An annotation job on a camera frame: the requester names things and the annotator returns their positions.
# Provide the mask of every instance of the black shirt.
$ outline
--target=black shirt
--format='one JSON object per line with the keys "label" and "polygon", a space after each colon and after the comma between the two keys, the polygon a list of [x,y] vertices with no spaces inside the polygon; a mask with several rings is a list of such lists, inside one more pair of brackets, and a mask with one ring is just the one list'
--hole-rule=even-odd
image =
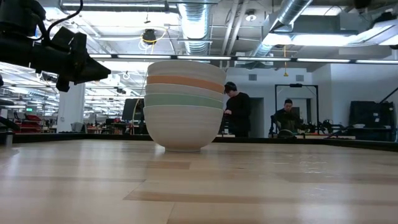
{"label": "black shirt", "polygon": [[228,115],[229,121],[235,129],[250,131],[250,97],[245,93],[238,93],[226,102],[226,109],[232,112]]}
{"label": "black shirt", "polygon": [[275,113],[275,119],[280,123],[280,129],[286,129],[289,131],[296,132],[300,126],[300,117],[293,113],[287,112],[285,109],[281,109]]}

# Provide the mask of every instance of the person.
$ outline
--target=person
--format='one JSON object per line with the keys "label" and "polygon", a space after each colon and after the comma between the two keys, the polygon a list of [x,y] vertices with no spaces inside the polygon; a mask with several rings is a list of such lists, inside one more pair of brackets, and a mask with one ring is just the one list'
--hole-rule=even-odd
{"label": "person", "polygon": [[224,115],[232,124],[232,131],[235,137],[247,138],[250,131],[250,97],[238,91],[233,82],[227,82],[224,87],[224,93],[229,96]]}
{"label": "person", "polygon": [[279,131],[289,130],[293,133],[297,132],[297,128],[300,126],[300,116],[292,111],[293,101],[291,99],[286,99],[284,107],[277,111],[274,115],[274,121]]}

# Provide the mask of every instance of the yellow cable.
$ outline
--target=yellow cable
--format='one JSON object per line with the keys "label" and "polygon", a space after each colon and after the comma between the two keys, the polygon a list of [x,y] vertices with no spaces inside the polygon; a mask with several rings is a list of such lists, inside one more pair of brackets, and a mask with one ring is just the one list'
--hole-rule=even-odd
{"label": "yellow cable", "polygon": [[[284,55],[286,57],[286,45],[284,46]],[[289,74],[287,73],[287,62],[285,62],[285,73],[284,76],[287,77]]]}
{"label": "yellow cable", "polygon": [[[154,49],[155,49],[155,44],[152,44],[152,51],[150,52],[150,54],[153,54],[153,53],[154,53]],[[139,97],[141,96],[142,91],[143,91],[144,88],[145,88],[145,81],[147,80],[147,77],[148,77],[148,72],[145,74],[144,80],[142,81],[142,87],[141,87],[141,91],[139,92]],[[133,135],[134,135],[134,115],[136,114],[137,105],[138,105],[138,102],[139,102],[140,100],[141,100],[141,99],[139,98],[139,99],[136,101],[136,105],[134,106],[134,109],[133,109],[133,111],[132,111],[132,134],[133,134]]]}

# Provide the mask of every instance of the shelf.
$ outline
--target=shelf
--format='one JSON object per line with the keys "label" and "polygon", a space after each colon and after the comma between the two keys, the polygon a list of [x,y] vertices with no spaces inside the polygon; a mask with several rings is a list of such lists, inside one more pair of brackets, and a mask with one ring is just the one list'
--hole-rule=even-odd
{"label": "shelf", "polygon": [[34,128],[34,127],[20,127],[21,129],[42,129],[42,128]]}
{"label": "shelf", "polygon": [[33,122],[33,123],[39,123],[39,122],[42,122],[42,121],[23,120],[22,122]]}

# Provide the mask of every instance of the stacked bowls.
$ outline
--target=stacked bowls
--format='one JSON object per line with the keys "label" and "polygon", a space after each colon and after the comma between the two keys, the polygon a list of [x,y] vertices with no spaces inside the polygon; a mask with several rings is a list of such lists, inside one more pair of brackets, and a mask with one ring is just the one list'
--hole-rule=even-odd
{"label": "stacked bowls", "polygon": [[166,151],[195,152],[216,137],[223,117],[226,74],[191,61],[148,67],[145,121],[151,138]]}

